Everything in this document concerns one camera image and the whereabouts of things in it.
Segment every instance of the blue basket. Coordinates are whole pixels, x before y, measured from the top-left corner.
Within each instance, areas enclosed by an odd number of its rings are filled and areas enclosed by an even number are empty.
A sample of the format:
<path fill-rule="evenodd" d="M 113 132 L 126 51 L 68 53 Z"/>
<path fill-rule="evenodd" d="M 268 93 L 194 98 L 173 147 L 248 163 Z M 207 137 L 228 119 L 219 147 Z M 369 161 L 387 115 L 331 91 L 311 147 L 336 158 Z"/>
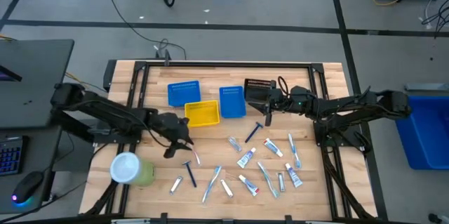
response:
<path fill-rule="evenodd" d="M 186 103 L 201 101 L 199 81 L 187 81 L 168 85 L 168 104 L 183 107 Z"/>
<path fill-rule="evenodd" d="M 220 87 L 220 111 L 223 118 L 242 118 L 246 115 L 242 86 Z"/>
<path fill-rule="evenodd" d="M 412 114 L 396 121 L 412 169 L 449 169 L 449 97 L 410 96 Z"/>

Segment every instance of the gray floor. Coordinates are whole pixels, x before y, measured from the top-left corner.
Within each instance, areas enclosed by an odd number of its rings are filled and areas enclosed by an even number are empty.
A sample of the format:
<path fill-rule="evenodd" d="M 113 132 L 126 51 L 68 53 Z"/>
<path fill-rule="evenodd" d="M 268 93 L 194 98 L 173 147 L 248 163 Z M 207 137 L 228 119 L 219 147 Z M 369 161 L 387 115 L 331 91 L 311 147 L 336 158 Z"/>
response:
<path fill-rule="evenodd" d="M 424 2 L 375 6 L 371 0 L 340 0 L 347 27 L 425 31 Z M 11 0 L 0 0 L 0 15 Z M 438 0 L 430 13 L 439 7 Z M 176 0 L 173 8 L 162 0 L 116 0 L 130 22 L 284 25 L 337 28 L 333 0 Z M 110 0 L 20 0 L 12 20 L 121 22 Z M 269 60 L 342 62 L 349 74 L 339 34 L 236 30 L 139 29 L 152 39 L 168 38 L 187 49 L 189 60 Z M 109 59 L 149 58 L 153 44 L 125 28 L 45 27 L 6 25 L 2 34 L 16 39 L 74 39 L 68 71 L 100 85 Z M 401 90 L 408 82 L 445 82 L 449 77 L 447 38 L 350 36 L 361 88 Z M 174 58 L 181 51 L 170 48 Z M 377 165 L 390 220 L 427 223 L 429 212 L 449 214 L 449 173 L 415 171 L 407 163 L 394 122 L 370 123 Z M 76 145 L 78 158 L 91 154 L 89 146 Z M 58 173 L 54 191 L 64 192 L 86 179 L 86 169 Z M 23 220 L 74 216 L 83 188 Z"/>

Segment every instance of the wooden tabletop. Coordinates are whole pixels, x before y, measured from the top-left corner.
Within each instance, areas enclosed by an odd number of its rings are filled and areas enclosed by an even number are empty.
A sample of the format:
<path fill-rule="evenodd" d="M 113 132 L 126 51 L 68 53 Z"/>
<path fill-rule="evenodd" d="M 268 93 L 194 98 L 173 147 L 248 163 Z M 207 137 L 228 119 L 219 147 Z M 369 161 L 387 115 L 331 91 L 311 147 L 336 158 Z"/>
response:
<path fill-rule="evenodd" d="M 117 61 L 114 78 L 109 92 L 109 99 L 126 104 L 134 61 Z M 348 94 L 340 63 L 324 63 L 329 98 L 340 98 Z M 307 71 L 298 68 L 242 68 L 242 67 L 151 67 L 147 83 L 144 107 L 153 107 L 160 112 L 175 112 L 184 116 L 184 108 L 174 108 L 168 105 L 167 85 L 171 83 L 199 80 L 201 84 L 201 99 L 219 100 L 219 87 L 242 86 L 245 78 L 277 79 L 282 76 L 289 86 L 295 85 L 310 88 Z M 283 220 L 285 215 L 291 215 L 293 220 L 330 220 L 330 209 L 326 182 L 324 178 L 323 161 L 319 147 L 316 146 L 312 121 L 297 114 L 273 113 L 272 125 L 260 129 L 248 143 L 244 140 L 254 129 L 255 122 L 264 122 L 264 117 L 248 106 L 247 115 L 241 119 L 224 119 L 215 126 L 205 126 L 190 129 L 190 136 L 195 143 L 195 149 L 201 158 L 198 167 L 190 151 L 178 150 L 171 159 L 164 159 L 164 148 L 156 144 L 147 132 L 143 133 L 142 142 L 138 145 L 136 154 L 152 162 L 156 167 L 156 180 L 149 187 L 131 186 L 129 190 L 126 217 L 159 218 L 161 213 L 168 213 L 169 218 L 233 218 L 233 219 L 263 219 Z M 288 133 L 293 135 L 302 168 L 297 171 L 303 185 L 294 188 L 286 173 L 285 163 L 293 166 L 293 155 L 288 143 Z M 234 136 L 242 145 L 242 152 L 236 152 L 227 142 L 229 136 Z M 276 156 L 262 142 L 270 138 L 282 151 L 283 157 Z M 158 138 L 162 143 L 168 141 Z M 237 161 L 252 147 L 256 148 L 253 158 L 245 169 L 237 166 Z M 109 165 L 116 155 L 116 145 L 109 145 L 99 152 L 91 164 L 88 183 L 84 191 L 80 212 L 87 211 L 101 196 L 109 185 Z M 363 155 L 353 147 L 341 147 L 344 176 L 349 189 L 365 207 L 366 211 L 376 216 L 373 194 Z M 192 172 L 198 184 L 194 188 L 186 168 L 182 162 L 192 160 Z M 257 162 L 262 162 L 268 169 L 276 188 L 279 183 L 277 172 L 284 172 L 286 191 L 275 199 L 268 188 Z M 216 166 L 222 166 L 218 179 L 209 194 L 206 204 L 201 203 L 206 187 L 213 177 Z M 244 175 L 260 188 L 253 197 L 239 180 Z M 174 195 L 169 190 L 176 177 L 182 176 Z M 224 179 L 234 193 L 228 198 L 220 179 Z M 342 216 L 340 192 L 336 185 L 339 213 Z M 119 195 L 116 193 L 115 211 L 119 205 Z"/>

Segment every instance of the yellow plastic bin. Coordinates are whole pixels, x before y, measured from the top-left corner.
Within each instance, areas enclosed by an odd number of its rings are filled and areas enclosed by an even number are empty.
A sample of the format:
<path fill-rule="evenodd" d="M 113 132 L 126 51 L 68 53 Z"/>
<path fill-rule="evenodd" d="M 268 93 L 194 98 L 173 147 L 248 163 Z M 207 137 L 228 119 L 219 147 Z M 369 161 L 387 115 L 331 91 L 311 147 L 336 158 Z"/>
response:
<path fill-rule="evenodd" d="M 201 101 L 185 104 L 185 116 L 189 127 L 211 126 L 220 123 L 218 101 Z"/>

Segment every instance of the plastic cup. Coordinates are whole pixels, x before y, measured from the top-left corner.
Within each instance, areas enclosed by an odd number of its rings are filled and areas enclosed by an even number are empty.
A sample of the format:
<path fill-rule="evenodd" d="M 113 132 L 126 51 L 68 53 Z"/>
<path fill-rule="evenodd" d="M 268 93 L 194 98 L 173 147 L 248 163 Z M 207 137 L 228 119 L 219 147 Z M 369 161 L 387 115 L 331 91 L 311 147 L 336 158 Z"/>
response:
<path fill-rule="evenodd" d="M 109 172 L 116 182 L 127 185 L 149 186 L 154 181 L 154 165 L 131 152 L 118 154 Z"/>

